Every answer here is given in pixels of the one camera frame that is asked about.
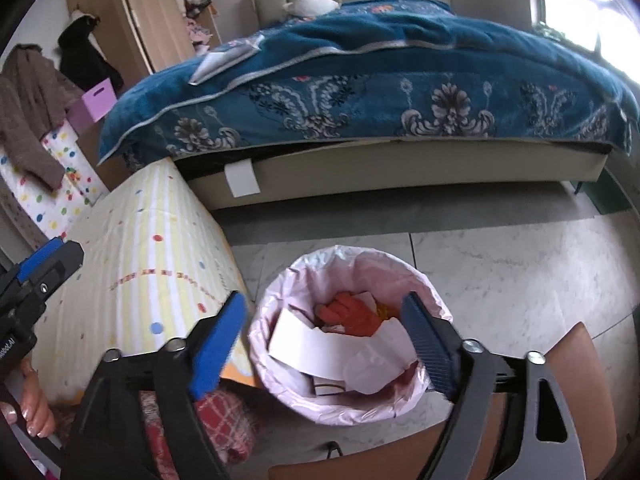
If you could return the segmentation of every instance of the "chair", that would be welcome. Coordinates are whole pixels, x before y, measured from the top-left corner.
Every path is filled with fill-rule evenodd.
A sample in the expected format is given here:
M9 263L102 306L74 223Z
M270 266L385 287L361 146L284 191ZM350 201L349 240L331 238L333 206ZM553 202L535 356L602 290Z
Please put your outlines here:
M583 323L576 324L546 354L574 418L587 480L594 480L616 450L616 425L604 370ZM500 436L505 397L494 395L487 426L469 480L483 480ZM415 480L436 446L444 423L360 453L269 469L270 480Z

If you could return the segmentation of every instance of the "colorful polka dot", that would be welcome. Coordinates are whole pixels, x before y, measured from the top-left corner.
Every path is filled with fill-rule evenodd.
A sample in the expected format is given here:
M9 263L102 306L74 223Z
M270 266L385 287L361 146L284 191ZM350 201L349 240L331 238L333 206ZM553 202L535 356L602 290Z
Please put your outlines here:
M155 322L151 324L149 330L151 330L152 334L161 334L164 332L164 326L162 326L162 323Z

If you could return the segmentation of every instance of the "wardrobe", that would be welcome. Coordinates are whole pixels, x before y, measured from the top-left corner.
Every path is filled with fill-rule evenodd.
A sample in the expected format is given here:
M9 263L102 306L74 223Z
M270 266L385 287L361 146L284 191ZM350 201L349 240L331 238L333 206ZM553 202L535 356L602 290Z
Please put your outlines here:
M122 75L125 89L146 76L195 56L175 0L66 0L100 18L94 36L109 63ZM210 48L220 44L211 6L197 16L212 33Z

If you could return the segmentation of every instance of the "white pillow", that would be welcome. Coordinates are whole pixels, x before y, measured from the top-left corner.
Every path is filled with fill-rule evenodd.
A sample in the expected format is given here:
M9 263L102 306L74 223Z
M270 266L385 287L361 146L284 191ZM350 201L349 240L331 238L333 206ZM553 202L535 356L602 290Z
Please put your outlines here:
M282 8L290 16L314 18L335 9L340 9L341 0L294 0Z

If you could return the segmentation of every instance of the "trash bin with pink liner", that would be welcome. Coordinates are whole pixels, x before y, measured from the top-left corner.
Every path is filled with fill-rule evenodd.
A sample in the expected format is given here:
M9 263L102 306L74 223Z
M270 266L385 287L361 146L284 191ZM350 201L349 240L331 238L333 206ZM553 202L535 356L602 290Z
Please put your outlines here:
M264 291L249 328L250 355L260 379L280 402L318 424L352 426L407 413L431 387L420 363L376 394L319 397L309 376L269 356L271 333L283 308L292 306L313 319L316 304L329 303L343 291L369 291L379 302L396 308L415 291L431 315L452 321L428 278L399 258L361 247L320 249L298 258Z

